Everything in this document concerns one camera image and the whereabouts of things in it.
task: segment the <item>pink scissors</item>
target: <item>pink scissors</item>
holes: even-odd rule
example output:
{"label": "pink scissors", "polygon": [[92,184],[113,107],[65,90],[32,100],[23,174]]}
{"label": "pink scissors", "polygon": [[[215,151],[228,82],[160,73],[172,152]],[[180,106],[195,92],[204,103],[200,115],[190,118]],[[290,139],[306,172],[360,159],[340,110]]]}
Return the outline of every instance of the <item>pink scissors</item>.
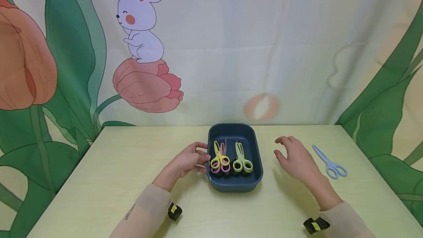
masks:
{"label": "pink scissors", "polygon": [[231,171],[231,165],[230,164],[226,164],[226,163],[229,163],[229,158],[226,156],[226,138],[225,138],[225,143],[221,143],[220,144],[219,152],[220,152],[220,155],[222,156],[222,158],[221,158],[221,162],[222,163],[220,163],[220,165],[216,168],[215,161],[214,161],[216,158],[218,158],[216,156],[216,158],[214,158],[211,161],[211,172],[213,174],[219,174],[220,171],[222,171],[223,173],[226,174],[226,173],[228,173],[228,172]]}

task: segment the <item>black wrist strap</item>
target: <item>black wrist strap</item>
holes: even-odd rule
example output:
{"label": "black wrist strap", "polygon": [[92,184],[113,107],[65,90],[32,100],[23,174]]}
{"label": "black wrist strap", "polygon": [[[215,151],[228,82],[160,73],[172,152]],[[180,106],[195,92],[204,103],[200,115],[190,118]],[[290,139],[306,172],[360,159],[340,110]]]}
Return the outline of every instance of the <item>black wrist strap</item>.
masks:
{"label": "black wrist strap", "polygon": [[170,203],[169,208],[167,209],[167,215],[174,221],[177,221],[179,216],[182,214],[181,207],[175,205],[173,202]]}
{"label": "black wrist strap", "polygon": [[317,218],[316,220],[309,218],[307,221],[304,221],[303,224],[310,234],[321,230],[326,230],[330,227],[329,222],[325,221],[325,219],[321,217]]}

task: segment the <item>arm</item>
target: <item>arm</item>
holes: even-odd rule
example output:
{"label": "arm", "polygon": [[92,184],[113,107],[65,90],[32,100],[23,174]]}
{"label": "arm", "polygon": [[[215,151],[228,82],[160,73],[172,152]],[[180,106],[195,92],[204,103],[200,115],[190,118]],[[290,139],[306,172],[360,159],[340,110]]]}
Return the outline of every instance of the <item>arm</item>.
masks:
{"label": "arm", "polygon": [[144,46],[144,44],[142,43],[142,37],[139,33],[135,34],[132,39],[125,38],[125,39],[123,39],[123,41],[125,43],[128,43],[128,44],[134,46],[134,47],[138,47],[138,46],[143,47]]}
{"label": "arm", "polygon": [[375,238],[362,218],[338,196],[299,140],[294,137],[280,137],[275,142],[283,144],[287,151],[287,157],[284,157],[275,150],[282,168],[307,186],[320,207],[320,216],[329,222],[330,227],[325,230],[326,237]]}
{"label": "arm", "polygon": [[151,238],[167,216],[170,205],[170,192],[178,179],[190,171],[205,173],[205,165],[210,156],[197,147],[207,148],[206,144],[193,143],[159,173],[135,201],[133,207],[115,227],[109,238]]}

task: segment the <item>rabbit cheek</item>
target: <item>rabbit cheek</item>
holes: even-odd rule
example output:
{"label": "rabbit cheek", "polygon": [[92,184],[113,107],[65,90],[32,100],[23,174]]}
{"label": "rabbit cheek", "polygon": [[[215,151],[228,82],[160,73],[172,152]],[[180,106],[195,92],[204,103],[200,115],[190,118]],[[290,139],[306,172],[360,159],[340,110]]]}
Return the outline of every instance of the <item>rabbit cheek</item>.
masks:
{"label": "rabbit cheek", "polygon": [[130,24],[130,25],[135,24],[135,18],[134,18],[134,16],[132,16],[132,15],[127,15],[127,16],[126,16],[126,18],[125,18],[125,20],[126,20],[126,22],[127,22],[128,24]]}

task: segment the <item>person's right hand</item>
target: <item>person's right hand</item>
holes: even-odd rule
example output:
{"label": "person's right hand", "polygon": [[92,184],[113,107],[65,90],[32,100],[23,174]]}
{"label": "person's right hand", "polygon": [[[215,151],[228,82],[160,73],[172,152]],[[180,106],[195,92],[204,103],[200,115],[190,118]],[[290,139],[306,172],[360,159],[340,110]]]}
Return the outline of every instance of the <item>person's right hand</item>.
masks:
{"label": "person's right hand", "polygon": [[285,146],[287,157],[284,157],[279,150],[275,150],[275,155],[281,167],[292,177],[307,185],[308,182],[321,176],[322,173],[313,157],[299,140],[292,136],[282,136],[277,138],[275,143]]}

